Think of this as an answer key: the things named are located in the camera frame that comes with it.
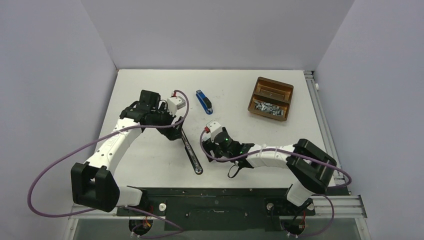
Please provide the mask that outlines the black stapler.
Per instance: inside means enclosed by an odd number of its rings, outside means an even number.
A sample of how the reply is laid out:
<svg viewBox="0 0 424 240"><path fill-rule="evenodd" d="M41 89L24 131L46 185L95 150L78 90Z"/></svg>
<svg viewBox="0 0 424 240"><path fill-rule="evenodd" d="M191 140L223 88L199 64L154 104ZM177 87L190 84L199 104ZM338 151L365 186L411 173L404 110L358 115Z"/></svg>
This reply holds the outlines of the black stapler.
<svg viewBox="0 0 424 240"><path fill-rule="evenodd" d="M190 144L185 132L183 129L181 129L181 139L183 141L184 144L184 149L187 153L188 159L191 162L191 165L193 167L194 172L197 175L201 175L203 173L203 168L199 162L199 159L196 156L195 151L193 150L192 145Z"/></svg>

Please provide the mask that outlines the blue stapler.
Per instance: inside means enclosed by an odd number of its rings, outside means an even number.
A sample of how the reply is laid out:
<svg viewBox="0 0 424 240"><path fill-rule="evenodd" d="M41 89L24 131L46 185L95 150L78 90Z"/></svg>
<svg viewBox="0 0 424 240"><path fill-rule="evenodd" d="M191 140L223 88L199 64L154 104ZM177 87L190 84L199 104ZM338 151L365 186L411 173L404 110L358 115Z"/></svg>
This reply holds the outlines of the blue stapler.
<svg viewBox="0 0 424 240"><path fill-rule="evenodd" d="M208 97L206 97L206 95L200 90L198 89L195 92L195 96L197 97L200 105L202 106L203 110L205 111L205 113L207 115L211 115L213 114L213 108L212 108L212 103L209 100Z"/></svg>

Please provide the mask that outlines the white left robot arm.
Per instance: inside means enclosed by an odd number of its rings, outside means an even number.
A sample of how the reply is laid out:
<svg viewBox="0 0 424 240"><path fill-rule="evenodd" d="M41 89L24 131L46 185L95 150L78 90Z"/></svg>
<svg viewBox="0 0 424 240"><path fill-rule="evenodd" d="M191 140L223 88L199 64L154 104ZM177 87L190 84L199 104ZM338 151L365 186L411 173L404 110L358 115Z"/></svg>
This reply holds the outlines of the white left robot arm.
<svg viewBox="0 0 424 240"><path fill-rule="evenodd" d="M177 91L162 99L157 92L142 90L138 100L119 115L113 131L101 139L101 146L84 163L75 163L70 171L72 199L75 204L111 212L127 207L136 215L148 211L149 201L136 187L119 186L114 178L117 166L131 144L147 128L157 129L168 140L182 137L182 124L187 117L177 117L180 109L188 108L184 93Z"/></svg>

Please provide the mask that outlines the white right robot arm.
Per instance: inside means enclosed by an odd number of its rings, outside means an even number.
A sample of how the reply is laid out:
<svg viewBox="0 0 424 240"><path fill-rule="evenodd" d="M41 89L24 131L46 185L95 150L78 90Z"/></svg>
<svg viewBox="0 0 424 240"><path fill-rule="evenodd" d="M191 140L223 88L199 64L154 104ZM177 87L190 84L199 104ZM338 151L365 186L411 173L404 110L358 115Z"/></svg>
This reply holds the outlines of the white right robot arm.
<svg viewBox="0 0 424 240"><path fill-rule="evenodd" d="M240 143L221 130L203 131L199 143L210 162L230 162L238 171L262 167L290 170L295 180L282 201L289 214L297 213L312 195L325 194L338 169L333 157L304 138L291 145L268 146Z"/></svg>

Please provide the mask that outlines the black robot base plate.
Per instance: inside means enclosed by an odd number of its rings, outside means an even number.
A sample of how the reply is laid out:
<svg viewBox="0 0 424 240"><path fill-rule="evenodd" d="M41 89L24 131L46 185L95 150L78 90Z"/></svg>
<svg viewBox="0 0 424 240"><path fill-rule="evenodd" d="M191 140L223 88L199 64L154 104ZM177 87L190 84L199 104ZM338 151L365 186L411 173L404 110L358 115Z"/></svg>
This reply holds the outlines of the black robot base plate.
<svg viewBox="0 0 424 240"><path fill-rule="evenodd" d="M316 216L317 196L301 207L286 188L144 188L139 208L166 217L185 231L279 231L279 217Z"/></svg>

